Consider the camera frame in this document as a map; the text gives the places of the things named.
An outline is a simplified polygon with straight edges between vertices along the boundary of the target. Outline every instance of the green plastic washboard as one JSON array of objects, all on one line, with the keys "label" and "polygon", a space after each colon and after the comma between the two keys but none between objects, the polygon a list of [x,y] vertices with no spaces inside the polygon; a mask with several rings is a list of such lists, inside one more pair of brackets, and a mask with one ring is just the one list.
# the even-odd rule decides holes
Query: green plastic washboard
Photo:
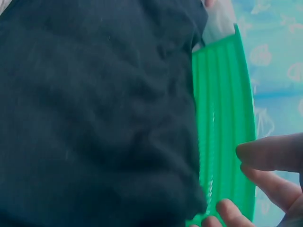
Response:
[{"label": "green plastic washboard", "polygon": [[208,215],[218,217],[215,205],[224,198],[253,219],[255,186],[240,171],[235,154],[238,144],[256,138],[249,73],[237,25],[235,30],[234,35],[193,53],[200,183],[208,209],[187,226],[200,226]]}]

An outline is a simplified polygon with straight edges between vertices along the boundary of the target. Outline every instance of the hand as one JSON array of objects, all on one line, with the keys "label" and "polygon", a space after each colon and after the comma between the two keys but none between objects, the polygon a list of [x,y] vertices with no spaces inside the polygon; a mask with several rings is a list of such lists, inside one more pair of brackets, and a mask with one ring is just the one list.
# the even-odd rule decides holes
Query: hand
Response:
[{"label": "hand", "polygon": [[206,7],[212,7],[216,0],[205,0],[205,6]]},{"label": "hand", "polygon": [[[279,227],[303,226],[303,133],[268,137],[237,147],[242,172],[269,199],[285,212]],[[269,172],[274,170],[300,173],[300,186]],[[227,227],[254,227],[230,201],[217,204],[217,211]],[[222,227],[215,217],[208,217],[204,227]]]}]

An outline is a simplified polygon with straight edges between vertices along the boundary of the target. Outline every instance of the black fabric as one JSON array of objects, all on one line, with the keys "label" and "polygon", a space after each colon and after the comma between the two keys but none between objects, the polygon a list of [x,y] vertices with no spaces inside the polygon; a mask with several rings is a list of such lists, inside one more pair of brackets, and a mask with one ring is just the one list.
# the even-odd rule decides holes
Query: black fabric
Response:
[{"label": "black fabric", "polygon": [[205,211],[200,0],[13,0],[0,16],[0,226],[167,227]]}]

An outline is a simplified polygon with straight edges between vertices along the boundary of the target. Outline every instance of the blue patterned background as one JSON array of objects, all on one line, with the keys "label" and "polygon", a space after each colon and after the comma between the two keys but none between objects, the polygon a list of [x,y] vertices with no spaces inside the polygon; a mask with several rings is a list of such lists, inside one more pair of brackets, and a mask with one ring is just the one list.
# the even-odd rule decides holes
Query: blue patterned background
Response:
[{"label": "blue patterned background", "polygon": [[[250,70],[259,138],[303,131],[303,0],[232,0]],[[299,176],[277,172],[299,183]],[[256,189],[254,223],[284,213]]]}]

